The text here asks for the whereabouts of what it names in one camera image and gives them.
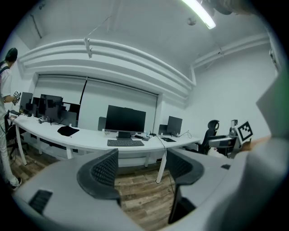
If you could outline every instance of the ceiling sensor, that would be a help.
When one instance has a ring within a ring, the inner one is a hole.
[[[195,17],[193,17],[193,18],[188,18],[188,19],[186,20],[186,23],[187,23],[188,25],[190,25],[190,26],[193,26],[193,25],[195,25],[195,24],[197,23],[197,20],[196,20]]]

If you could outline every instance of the person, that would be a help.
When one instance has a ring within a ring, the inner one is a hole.
[[[16,178],[10,167],[9,163],[9,157],[7,152],[7,145],[6,145],[6,133],[5,133],[5,115],[7,113],[4,103],[16,103],[17,98],[15,96],[11,96],[11,80],[12,80],[12,72],[10,68],[13,66],[14,62],[17,59],[18,51],[16,48],[11,48],[6,57],[5,60],[0,62],[0,71],[3,68],[5,69],[0,74],[0,152],[1,152],[1,160],[2,160],[2,166],[3,166],[3,179],[6,181],[6,183],[10,183],[13,190],[17,189],[21,183],[21,178]]]

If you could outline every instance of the fluorescent light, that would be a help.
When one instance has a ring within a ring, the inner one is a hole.
[[[203,20],[209,29],[213,29],[216,24],[214,23],[211,16],[205,11],[197,0],[182,0],[186,3],[199,17]]]

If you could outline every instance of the white desk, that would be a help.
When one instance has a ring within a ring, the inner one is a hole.
[[[24,165],[26,165],[27,163],[25,160],[25,155],[23,153],[22,146],[21,146],[19,127],[37,137],[38,149],[39,149],[40,154],[42,154],[42,151],[40,148],[40,138],[42,138],[52,143],[65,146],[68,159],[71,159],[73,157],[73,154],[72,154],[73,148],[78,149],[78,150],[84,150],[84,151],[108,150],[108,149],[118,148],[119,152],[137,152],[137,151],[147,152],[148,154],[146,156],[146,160],[144,164],[146,167],[148,165],[150,152],[164,150],[162,143],[164,144],[165,148],[177,148],[177,147],[185,146],[190,143],[199,142],[200,140],[195,137],[192,137],[190,139],[185,134],[179,138],[172,138],[176,142],[169,143],[161,139],[162,141],[161,143],[158,137],[152,137],[149,141],[143,141],[144,146],[109,147],[107,146],[107,140],[116,139],[116,133],[105,135],[101,131],[93,131],[93,130],[77,128],[79,129],[78,132],[73,134],[71,137],[66,137],[66,136],[60,135],[57,132],[57,130],[60,127],[62,127],[62,125],[50,125],[50,123],[47,123],[47,122],[40,124],[38,123],[38,118],[27,117],[23,115],[20,115],[18,118],[13,120],[13,123],[16,125],[17,141],[18,141],[19,151],[20,151],[21,158],[22,158]],[[159,169],[159,173],[157,177],[157,183],[159,183],[162,178],[166,161],[167,160],[166,160],[166,156],[164,153],[161,167]]]

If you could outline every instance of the wooden floor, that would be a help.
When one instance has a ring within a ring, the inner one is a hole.
[[[46,166],[56,162],[54,157],[39,155],[30,147],[26,155],[27,165],[17,156],[11,165],[12,172],[20,176],[25,184],[32,176]],[[148,231],[155,231],[168,225],[168,217],[173,203],[175,184],[168,170],[165,170],[161,183],[155,182],[159,164],[148,168],[135,167],[120,169],[115,188],[121,195],[122,210],[137,224]]]

